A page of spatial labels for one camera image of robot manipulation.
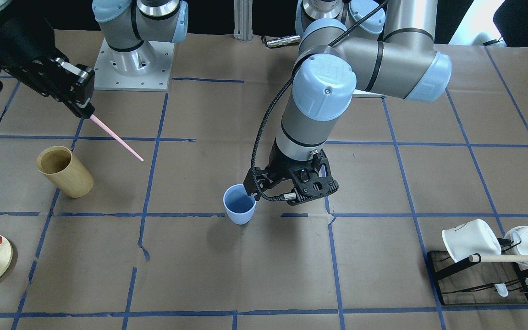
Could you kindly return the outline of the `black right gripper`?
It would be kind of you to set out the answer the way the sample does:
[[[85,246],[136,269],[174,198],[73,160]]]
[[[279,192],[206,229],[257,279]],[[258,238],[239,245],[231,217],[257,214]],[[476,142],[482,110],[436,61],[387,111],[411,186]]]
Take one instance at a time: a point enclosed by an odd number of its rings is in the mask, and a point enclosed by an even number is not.
[[[69,62],[44,18],[0,16],[0,66],[42,96],[64,103],[76,117],[94,115],[94,70]]]

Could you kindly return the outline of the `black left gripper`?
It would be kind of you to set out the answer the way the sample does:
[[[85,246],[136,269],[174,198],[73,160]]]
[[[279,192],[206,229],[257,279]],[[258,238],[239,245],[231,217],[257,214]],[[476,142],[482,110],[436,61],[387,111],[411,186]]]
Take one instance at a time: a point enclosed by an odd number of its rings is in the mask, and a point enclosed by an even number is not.
[[[279,148],[272,148],[269,163],[264,169],[249,169],[243,180],[248,196],[255,201],[263,193],[281,182],[291,180],[294,188],[285,197],[270,197],[270,201],[286,201],[287,204],[303,204],[329,196],[339,189],[339,184],[331,176],[328,158],[324,150],[313,155],[312,159],[299,161],[284,155]]]

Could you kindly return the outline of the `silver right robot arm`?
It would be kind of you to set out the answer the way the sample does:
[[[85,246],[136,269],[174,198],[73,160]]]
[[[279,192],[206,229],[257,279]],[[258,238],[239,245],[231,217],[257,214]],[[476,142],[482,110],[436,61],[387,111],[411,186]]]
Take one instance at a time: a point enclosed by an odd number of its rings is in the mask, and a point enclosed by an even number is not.
[[[0,0],[0,67],[38,94],[62,102],[76,117],[94,114],[94,69],[73,64],[33,0]],[[92,11],[116,55],[144,54],[151,41],[180,43],[188,30],[182,0],[94,0]]]

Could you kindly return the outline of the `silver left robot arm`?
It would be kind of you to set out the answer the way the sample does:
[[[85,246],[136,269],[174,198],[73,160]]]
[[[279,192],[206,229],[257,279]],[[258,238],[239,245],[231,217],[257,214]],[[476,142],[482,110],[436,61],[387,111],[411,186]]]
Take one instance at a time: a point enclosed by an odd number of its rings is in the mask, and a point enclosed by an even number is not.
[[[354,90],[433,102],[452,75],[434,49],[435,0],[302,0],[291,78],[258,128],[243,186],[255,200],[299,205],[339,189],[323,150]]]

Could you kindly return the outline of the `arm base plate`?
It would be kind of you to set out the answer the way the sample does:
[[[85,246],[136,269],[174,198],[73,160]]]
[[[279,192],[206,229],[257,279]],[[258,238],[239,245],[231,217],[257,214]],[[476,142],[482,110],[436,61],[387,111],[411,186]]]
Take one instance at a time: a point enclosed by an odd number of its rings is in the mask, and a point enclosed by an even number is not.
[[[113,50],[106,40],[94,65],[95,90],[167,92],[175,44],[144,42],[130,52]]]

